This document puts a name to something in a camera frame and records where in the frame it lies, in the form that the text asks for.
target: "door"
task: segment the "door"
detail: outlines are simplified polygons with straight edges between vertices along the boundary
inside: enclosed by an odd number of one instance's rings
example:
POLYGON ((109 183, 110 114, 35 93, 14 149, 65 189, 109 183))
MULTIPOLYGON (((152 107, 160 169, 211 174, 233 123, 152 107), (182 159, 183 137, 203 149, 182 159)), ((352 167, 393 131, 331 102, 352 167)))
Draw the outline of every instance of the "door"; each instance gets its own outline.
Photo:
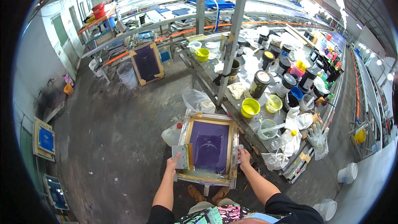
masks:
POLYGON ((70 38, 65 31, 64 25, 62 23, 61 15, 52 19, 52 25, 55 28, 55 32, 57 33, 60 46, 62 47, 63 51, 66 53, 72 67, 74 69, 77 68, 79 57, 72 45, 70 38))
MULTIPOLYGON (((72 18, 72 22, 73 22, 73 26, 75 27, 76 33, 79 31, 79 29, 81 28, 79 21, 77 20, 77 15, 76 15, 76 11, 74 6, 69 8, 69 13, 70 13, 70 17, 72 18)), ((80 34, 78 35, 80 43, 82 45, 84 45, 84 40, 83 40, 83 35, 80 34)))

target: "screen printing frame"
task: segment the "screen printing frame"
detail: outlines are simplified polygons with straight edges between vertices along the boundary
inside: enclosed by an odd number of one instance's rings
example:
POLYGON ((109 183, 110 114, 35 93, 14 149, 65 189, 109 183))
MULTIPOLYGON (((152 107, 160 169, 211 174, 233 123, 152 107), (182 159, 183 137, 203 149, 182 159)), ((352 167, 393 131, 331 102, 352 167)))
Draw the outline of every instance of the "screen printing frame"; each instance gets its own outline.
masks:
POLYGON ((215 113, 203 113, 195 112, 187 109, 185 112, 185 118, 182 125, 182 131, 178 145, 188 144, 190 142, 192 127, 194 121, 207 122, 212 124, 224 124, 229 125, 228 133, 228 150, 227 150, 227 161, 226 161, 226 179, 212 179, 207 177, 199 177, 195 175, 184 174, 184 170, 178 170, 175 176, 175 181, 183 180, 193 183, 199 183, 205 186, 227 186, 230 189, 236 187, 236 176, 238 170, 238 145, 239 145, 239 131, 238 124, 233 120, 231 116, 221 115, 215 113))

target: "pink container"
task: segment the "pink container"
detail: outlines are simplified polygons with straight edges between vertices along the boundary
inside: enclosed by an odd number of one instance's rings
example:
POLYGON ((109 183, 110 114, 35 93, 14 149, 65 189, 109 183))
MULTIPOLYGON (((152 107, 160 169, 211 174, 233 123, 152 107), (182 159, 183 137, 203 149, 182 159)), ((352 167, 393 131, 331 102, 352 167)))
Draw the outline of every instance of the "pink container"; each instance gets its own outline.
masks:
POLYGON ((294 65, 292 70, 290 71, 290 73, 293 73, 293 74, 297 75, 298 77, 302 77, 305 72, 301 71, 301 69, 299 69, 296 65, 294 65))

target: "concrete floor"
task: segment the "concrete floor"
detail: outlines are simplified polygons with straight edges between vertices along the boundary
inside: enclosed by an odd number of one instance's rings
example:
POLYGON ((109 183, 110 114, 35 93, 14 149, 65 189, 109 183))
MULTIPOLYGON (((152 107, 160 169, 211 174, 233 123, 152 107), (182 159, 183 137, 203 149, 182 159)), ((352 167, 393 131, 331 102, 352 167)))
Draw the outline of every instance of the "concrete floor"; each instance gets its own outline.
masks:
MULTIPOLYGON (((80 65, 74 94, 65 111, 50 124, 57 136, 56 163, 48 173, 61 178, 71 214, 81 224, 145 223, 152 199, 160 185, 171 148, 161 138, 163 130, 181 119, 186 107, 182 92, 192 79, 181 60, 165 67, 165 78, 127 90, 117 77, 107 86, 80 65)), ((306 171, 284 193, 310 206, 334 198, 341 188, 337 172, 354 161, 355 150, 346 133, 352 119, 354 89, 352 60, 347 59, 346 79, 330 126, 329 154, 311 161, 306 171)), ((247 180, 238 174, 237 188, 229 197, 263 211, 247 180)), ((175 216, 186 215, 195 200, 187 193, 189 183, 174 183, 175 216)), ((219 187, 210 187, 208 200, 219 187)))

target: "plastic bottle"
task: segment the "plastic bottle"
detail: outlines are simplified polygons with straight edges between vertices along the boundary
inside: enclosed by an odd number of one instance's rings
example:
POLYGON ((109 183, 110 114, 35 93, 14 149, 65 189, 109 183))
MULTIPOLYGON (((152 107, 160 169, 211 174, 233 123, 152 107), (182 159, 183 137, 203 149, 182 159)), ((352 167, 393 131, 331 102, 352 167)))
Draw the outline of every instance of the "plastic bottle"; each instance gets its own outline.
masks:
POLYGON ((286 145, 288 142, 292 141, 293 137, 297 135, 297 131, 286 130, 279 138, 271 142, 271 148, 277 150, 280 147, 286 145))
POLYGON ((162 132, 162 138, 168 146, 178 145, 178 140, 180 139, 182 124, 177 123, 172 127, 164 130, 162 132))

